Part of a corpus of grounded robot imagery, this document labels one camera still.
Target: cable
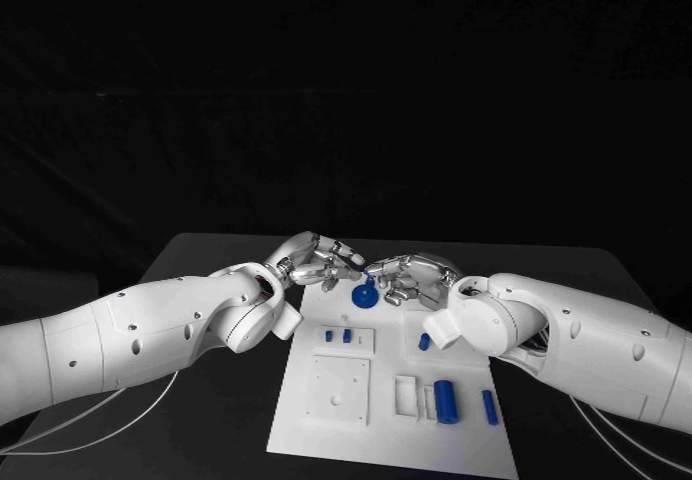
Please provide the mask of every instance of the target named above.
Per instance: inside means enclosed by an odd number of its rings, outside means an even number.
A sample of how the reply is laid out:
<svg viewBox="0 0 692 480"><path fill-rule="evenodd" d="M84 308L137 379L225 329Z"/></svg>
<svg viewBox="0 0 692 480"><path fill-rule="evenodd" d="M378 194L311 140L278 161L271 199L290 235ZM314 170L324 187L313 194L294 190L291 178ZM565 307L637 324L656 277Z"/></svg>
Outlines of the cable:
<svg viewBox="0 0 692 480"><path fill-rule="evenodd" d="M124 391L127 388L123 388L118 390L98 405L91 407L81 415L78 415L72 420L68 420L65 423L61 423L56 427L53 427L50 430L46 430L43 433L39 433L33 437L27 438L26 440L22 440L19 443L14 445L10 445L9 447L4 447L0 450L0 455L4 454L4 452L14 450L16 448L22 447L27 443L32 443L35 440L39 438L43 438L46 435L50 435L50 433L56 432L62 428L65 428L69 424L75 423L78 420L81 420L91 412L94 412L98 408L101 408Z"/></svg>
<svg viewBox="0 0 692 480"><path fill-rule="evenodd" d="M667 458L663 458L660 455L653 453L644 446L642 446L629 436L627 434L613 425L613 422L604 417L603 413L591 407L597 415L601 417L603 421L610 425L613 430L626 438L626 440L644 452L647 453L656 460L662 461L672 467L680 469L686 473L692 473L692 468L685 467L683 465L679 465L678 463L672 462Z"/></svg>
<svg viewBox="0 0 692 480"><path fill-rule="evenodd" d="M653 480L653 478L634 466L634 464L624 458L624 455L617 451L617 448L611 445L605 437L603 436L603 433L598 431L598 428L595 428L595 425L591 423L591 420L587 417L587 414L584 413L584 410L581 409L580 405L577 404L577 400L574 400L574 397L569 395L569 398L572 400L574 406L577 407L577 410L581 413L581 416L584 417L584 420L588 422L591 425L591 428L594 429L595 433L601 437L601 440L605 442L605 445L608 445L610 449L616 452L617 456L623 459L624 463L634 469L634 471L644 477L647 480Z"/></svg>
<svg viewBox="0 0 692 480"><path fill-rule="evenodd" d="M81 418L84 418L94 410L97 410L97 408L99 408L102 405L105 405L105 403L108 403L112 398L121 394L124 391L125 391L125 388L123 390L120 390L114 395L111 395L95 407L92 407L85 413L82 413L78 417L75 417L72 420L69 420L68 422L65 422L62 425L58 425L58 427L52 428L50 430L48 430L46 432L43 432L42 434L39 434L36 437L32 437L30 439L19 442L17 444L9 446L7 448L4 448L3 450L0 450L0 455L58 455L59 453L68 453L68 452L73 452L75 450L81 450L82 448L86 448L86 447L91 447L92 445L95 445L97 443L101 443L104 440L108 440L114 435L117 435L123 430L125 430L125 428L128 428L131 425L134 425L134 423L141 419L141 417L150 412L150 410L156 407L157 403L160 402L163 396L166 395L169 389L170 389L170 386L173 385L173 382L176 381L176 377L177 377L177 373L176 372L173 374L173 378L170 379L170 382L169 382L169 386L166 387L166 390L163 391L161 395L159 396L159 398L156 399L156 402L151 404L151 406L144 410L144 413L120 429L117 430L115 432L112 432L108 436L105 436L104 438L101 438L99 440L88 443L86 445L82 445L81 447L75 447L75 448L71 448L68 450L61 450L58 452L7 452L7 450L13 450L14 448L20 447L22 445L27 444L29 442L32 442L33 440L39 439L40 437L46 436L49 433L55 432L56 430L59 430L61 428L66 427L71 423L76 422L76 420L79 420Z"/></svg>

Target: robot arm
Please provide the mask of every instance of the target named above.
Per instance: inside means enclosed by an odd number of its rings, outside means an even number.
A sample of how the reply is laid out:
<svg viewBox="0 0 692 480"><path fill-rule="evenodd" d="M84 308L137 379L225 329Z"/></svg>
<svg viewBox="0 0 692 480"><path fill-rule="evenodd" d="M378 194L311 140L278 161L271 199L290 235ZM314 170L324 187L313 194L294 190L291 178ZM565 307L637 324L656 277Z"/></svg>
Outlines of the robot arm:
<svg viewBox="0 0 692 480"><path fill-rule="evenodd" d="M0 425L161 378L212 348L242 353L270 331L288 339L303 317L284 301L285 288L321 281L327 290L339 279L360 278L337 254L363 263L336 240L306 232L264 264L135 285L59 315L0 327Z"/></svg>
<svg viewBox="0 0 692 480"><path fill-rule="evenodd" d="M388 295L396 298L398 272L415 280L425 270L428 283L435 272L440 288L445 268L424 267L408 256L366 272L389 278ZM463 336L479 352L594 407L692 433L692 334L666 319L611 298L505 273L461 278L443 297L424 322L438 348ZM548 348L535 349L526 341L546 327Z"/></svg>

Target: blue object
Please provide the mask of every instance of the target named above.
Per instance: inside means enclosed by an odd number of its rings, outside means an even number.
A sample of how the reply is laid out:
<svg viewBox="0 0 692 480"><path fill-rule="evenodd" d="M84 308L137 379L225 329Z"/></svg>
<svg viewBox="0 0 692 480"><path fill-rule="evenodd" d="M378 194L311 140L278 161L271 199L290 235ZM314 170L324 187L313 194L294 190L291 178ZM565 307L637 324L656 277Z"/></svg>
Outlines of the blue object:
<svg viewBox="0 0 692 480"><path fill-rule="evenodd" d="M497 425L497 413L494 412L493 392L483 390L483 403L486 404L487 423Z"/></svg>
<svg viewBox="0 0 692 480"><path fill-rule="evenodd" d="M424 333L421 335L421 343L418 343L418 348L425 351L428 349L428 346L430 346L430 335L427 333Z"/></svg>
<svg viewBox="0 0 692 480"><path fill-rule="evenodd" d="M360 308L373 307L379 300L379 293L378 289L375 288L375 279L368 274L366 276L368 280L365 281L363 285L359 285L350 294L353 304Z"/></svg>
<svg viewBox="0 0 692 480"><path fill-rule="evenodd" d="M447 380L435 382L435 407L437 421L451 425L458 422L457 402L454 400L454 387Z"/></svg>

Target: table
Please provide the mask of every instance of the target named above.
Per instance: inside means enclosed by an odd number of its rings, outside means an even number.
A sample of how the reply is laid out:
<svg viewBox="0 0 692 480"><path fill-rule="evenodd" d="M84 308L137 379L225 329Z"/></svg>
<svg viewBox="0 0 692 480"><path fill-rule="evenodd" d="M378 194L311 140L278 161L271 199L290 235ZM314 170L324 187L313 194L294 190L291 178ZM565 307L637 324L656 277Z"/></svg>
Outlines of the table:
<svg viewBox="0 0 692 480"><path fill-rule="evenodd" d="M166 246L140 283L183 275L206 276L229 265L261 262L285 238L180 234ZM448 258L463 274L516 273L653 310L620 262L600 249L340 240L368 262L391 255L427 252ZM301 287L287 291L287 300L297 308L301 293ZM9 457L0 469L0 480L483 478L267 453L288 350L290 341L278 340L272 334L241 355L226 349L212 350L190 368L180 371L160 404L124 432L68 454ZM600 442L568 396L541 384L518 367L494 359L492 373L519 477L639 478ZM84 420L19 451L61 450L101 438L147 409L169 381L170 375L131 388ZM78 398L45 409L26 436L72 418L111 393ZM629 432L637 430L646 434L649 441L652 436L654 440L659 436L688 439L689 442L689 437L679 432L618 417L614 421L626 425ZM654 474L650 462L637 459L637 465ZM662 471L666 478L675 478L675 472Z"/></svg>

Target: dark background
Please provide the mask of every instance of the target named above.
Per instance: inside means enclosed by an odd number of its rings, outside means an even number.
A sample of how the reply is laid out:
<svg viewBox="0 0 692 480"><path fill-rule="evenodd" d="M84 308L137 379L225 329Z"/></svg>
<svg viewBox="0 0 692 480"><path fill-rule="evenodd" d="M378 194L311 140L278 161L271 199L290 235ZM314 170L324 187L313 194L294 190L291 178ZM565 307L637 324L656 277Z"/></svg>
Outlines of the dark background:
<svg viewBox="0 0 692 480"><path fill-rule="evenodd" d="M3 4L0 265L104 295L180 232L600 247L689 329L686 2L392 5Z"/></svg>

